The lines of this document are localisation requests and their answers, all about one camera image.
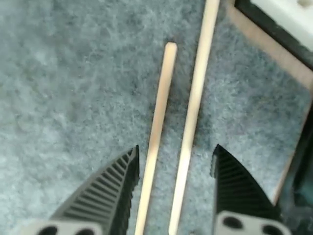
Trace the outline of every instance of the floor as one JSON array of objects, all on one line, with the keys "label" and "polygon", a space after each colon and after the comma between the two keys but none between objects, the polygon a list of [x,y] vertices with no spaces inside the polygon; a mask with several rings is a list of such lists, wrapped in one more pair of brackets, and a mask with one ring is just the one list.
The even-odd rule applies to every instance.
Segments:
[{"label": "floor", "polygon": [[[166,234],[204,1],[0,1],[0,229],[48,218],[139,144],[143,175],[164,45],[178,44],[146,234]],[[179,235],[211,232],[224,146],[273,198],[310,93],[230,22],[222,1]],[[141,181],[134,191],[134,233]]]}]

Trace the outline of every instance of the wooden dowel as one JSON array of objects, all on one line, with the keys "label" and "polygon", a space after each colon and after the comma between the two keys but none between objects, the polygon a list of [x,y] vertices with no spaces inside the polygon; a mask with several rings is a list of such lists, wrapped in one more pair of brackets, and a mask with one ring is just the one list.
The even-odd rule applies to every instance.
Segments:
[{"label": "wooden dowel", "polygon": [[167,106],[167,98],[174,70],[176,52],[176,43],[169,42],[166,44],[160,82],[156,96],[156,107],[152,121],[147,162],[142,183],[135,235],[143,235],[144,232],[153,177],[157,162],[157,153],[160,145],[161,132]]},{"label": "wooden dowel", "polygon": [[197,125],[206,67],[210,54],[219,4],[220,0],[206,0],[205,3],[195,68],[189,96],[185,129],[180,150],[179,167],[168,231],[169,235],[176,235],[178,230],[191,149]]}]

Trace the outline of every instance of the mounting hole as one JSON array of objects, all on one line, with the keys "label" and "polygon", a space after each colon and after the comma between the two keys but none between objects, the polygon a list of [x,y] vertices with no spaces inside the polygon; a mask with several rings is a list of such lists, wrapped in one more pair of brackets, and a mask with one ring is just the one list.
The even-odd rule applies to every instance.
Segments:
[{"label": "mounting hole", "polygon": [[58,232],[57,227],[55,226],[49,226],[41,229],[41,231],[38,233],[38,235],[56,235]]},{"label": "mounting hole", "polygon": [[304,8],[312,6],[313,5],[313,0],[298,0],[298,4]]},{"label": "mounting hole", "polygon": [[94,231],[91,229],[82,229],[76,235],[94,235]]},{"label": "mounting hole", "polygon": [[232,217],[232,216],[228,216],[228,217],[224,218],[223,224],[229,228],[232,228],[232,229],[243,229],[244,228],[242,222],[239,219]]},{"label": "mounting hole", "polygon": [[267,235],[284,235],[279,228],[273,225],[265,225],[262,230]]}]

